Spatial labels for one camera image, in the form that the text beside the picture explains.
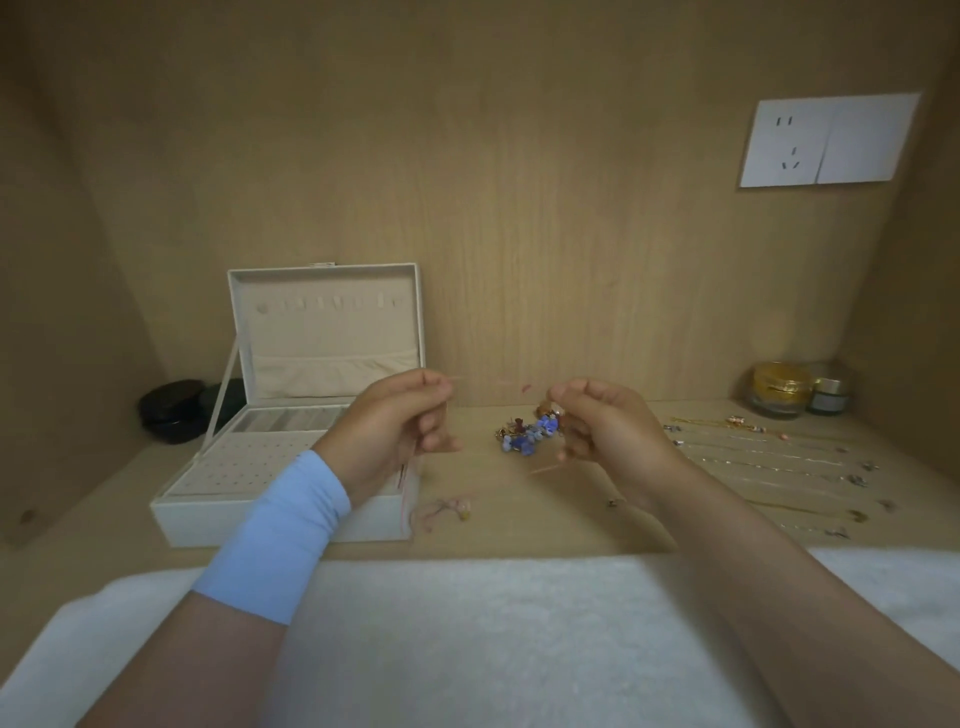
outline white outlet panel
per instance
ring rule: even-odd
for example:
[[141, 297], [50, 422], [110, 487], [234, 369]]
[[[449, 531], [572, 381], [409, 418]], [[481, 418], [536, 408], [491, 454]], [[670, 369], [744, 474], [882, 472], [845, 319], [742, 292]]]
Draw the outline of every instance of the white outlet panel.
[[741, 187], [893, 179], [919, 93], [761, 101]]
[[814, 184], [836, 99], [779, 99], [756, 107], [741, 187]]
[[894, 178], [919, 93], [837, 99], [818, 184]]

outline glass jar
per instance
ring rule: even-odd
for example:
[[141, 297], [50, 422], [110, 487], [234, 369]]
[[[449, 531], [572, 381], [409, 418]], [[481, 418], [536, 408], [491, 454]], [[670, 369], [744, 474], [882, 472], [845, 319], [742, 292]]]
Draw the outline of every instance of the glass jar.
[[813, 395], [806, 411], [832, 417], [847, 409], [850, 403], [851, 373], [836, 364], [813, 372]]
[[792, 419], [800, 415], [813, 392], [813, 376], [799, 364], [764, 361], [754, 366], [750, 404], [770, 417]]

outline right hand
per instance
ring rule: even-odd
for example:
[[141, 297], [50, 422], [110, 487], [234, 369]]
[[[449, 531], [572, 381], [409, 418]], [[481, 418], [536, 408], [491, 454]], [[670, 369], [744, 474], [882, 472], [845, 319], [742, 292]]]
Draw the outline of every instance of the right hand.
[[597, 379], [571, 379], [547, 396], [564, 409], [561, 459], [593, 460], [633, 505], [653, 510], [658, 485], [692, 464], [637, 392]]

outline finger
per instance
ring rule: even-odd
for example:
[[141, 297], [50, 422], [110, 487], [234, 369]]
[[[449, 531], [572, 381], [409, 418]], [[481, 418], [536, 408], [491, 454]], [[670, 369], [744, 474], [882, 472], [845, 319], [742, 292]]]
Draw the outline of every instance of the finger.
[[593, 450], [586, 447], [586, 443], [581, 443], [580, 445], [567, 444], [557, 453], [557, 459], [562, 463], [569, 462], [570, 460], [593, 460]]
[[564, 438], [564, 451], [582, 459], [593, 457], [593, 441], [576, 432], [571, 432]]
[[590, 395], [595, 400], [604, 401], [607, 404], [623, 403], [630, 398], [637, 397], [634, 390], [624, 387], [620, 384], [604, 381], [603, 379], [590, 379], [584, 376], [577, 376], [566, 383], [578, 392]]
[[432, 429], [437, 429], [446, 422], [446, 402], [424, 412], [417, 418], [417, 429], [425, 435]]
[[592, 395], [586, 394], [577, 383], [574, 379], [565, 384], [554, 384], [548, 393], [550, 399], [588, 425], [596, 425], [605, 405]]
[[576, 415], [563, 414], [560, 416], [560, 427], [563, 428], [564, 434], [567, 434], [571, 431], [576, 432], [584, 437], [589, 437], [592, 430], [590, 425], [585, 423]]
[[453, 385], [449, 381], [439, 384], [422, 386], [390, 395], [384, 400], [389, 412], [396, 422], [405, 423], [418, 415], [439, 407], [453, 396]]
[[446, 375], [432, 369], [411, 369], [398, 375], [386, 376], [370, 385], [369, 391], [378, 396], [387, 396], [399, 392], [422, 389], [450, 382]]
[[419, 450], [422, 452], [456, 452], [462, 449], [463, 442], [448, 432], [431, 432], [420, 440]]

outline power socket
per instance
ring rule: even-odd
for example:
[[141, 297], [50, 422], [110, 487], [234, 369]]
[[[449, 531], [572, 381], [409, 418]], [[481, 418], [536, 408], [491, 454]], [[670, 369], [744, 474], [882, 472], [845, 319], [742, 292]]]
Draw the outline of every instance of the power socket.
[[836, 98], [757, 104], [740, 186], [816, 183], [836, 105]]

